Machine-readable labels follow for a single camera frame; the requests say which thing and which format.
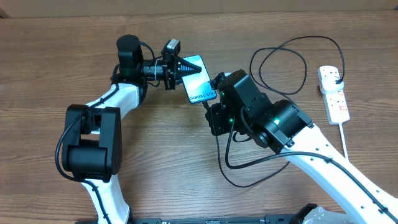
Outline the white power strip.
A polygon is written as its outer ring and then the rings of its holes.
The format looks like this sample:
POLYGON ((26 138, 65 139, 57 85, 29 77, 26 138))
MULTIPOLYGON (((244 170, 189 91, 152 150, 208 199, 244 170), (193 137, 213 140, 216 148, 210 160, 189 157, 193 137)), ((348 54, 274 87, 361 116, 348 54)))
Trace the white power strip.
MULTIPOLYGON (((338 69, 330 65, 324 65, 318 69, 319 83, 322 76, 340 78, 338 69)), ((330 124, 342 124, 350 119, 343 89, 334 93, 322 94, 322 96, 330 124)))

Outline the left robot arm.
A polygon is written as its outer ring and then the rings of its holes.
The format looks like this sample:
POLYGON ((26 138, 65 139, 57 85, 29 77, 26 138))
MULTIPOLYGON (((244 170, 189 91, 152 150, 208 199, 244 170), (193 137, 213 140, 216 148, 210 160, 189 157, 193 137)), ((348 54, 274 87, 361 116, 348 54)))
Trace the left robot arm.
POLYGON ((179 57, 180 41, 170 39, 159 57, 144 59, 145 42, 123 35, 110 89, 85 105, 70 105, 55 149, 55 166, 64 178, 81 183, 98 214, 96 223, 134 223, 118 179, 123 156, 121 121, 146 97, 153 81, 173 90, 182 78, 203 69, 179 57))

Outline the blue screen Galaxy smartphone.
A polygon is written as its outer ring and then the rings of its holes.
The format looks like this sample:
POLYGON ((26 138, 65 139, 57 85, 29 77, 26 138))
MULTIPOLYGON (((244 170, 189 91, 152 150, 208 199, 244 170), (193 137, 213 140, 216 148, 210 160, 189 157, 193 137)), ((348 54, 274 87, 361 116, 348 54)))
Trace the blue screen Galaxy smartphone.
POLYGON ((201 68, 200 73, 195 73, 182 78, 189 102, 191 104, 195 104, 215 99, 217 94, 211 87, 210 76, 201 55, 184 57, 184 59, 201 68))

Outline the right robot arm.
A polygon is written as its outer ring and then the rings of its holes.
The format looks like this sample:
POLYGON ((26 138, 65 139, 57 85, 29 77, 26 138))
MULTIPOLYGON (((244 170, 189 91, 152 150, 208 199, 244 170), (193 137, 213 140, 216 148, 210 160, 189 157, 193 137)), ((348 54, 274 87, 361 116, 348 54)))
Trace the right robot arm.
POLYGON ((336 201, 354 223, 397 223, 397 199, 371 182, 327 140, 295 103, 272 103, 244 70, 220 73, 210 81, 220 102, 207 109, 214 136, 246 135, 273 155, 230 169, 243 169, 286 158, 307 173, 336 201))

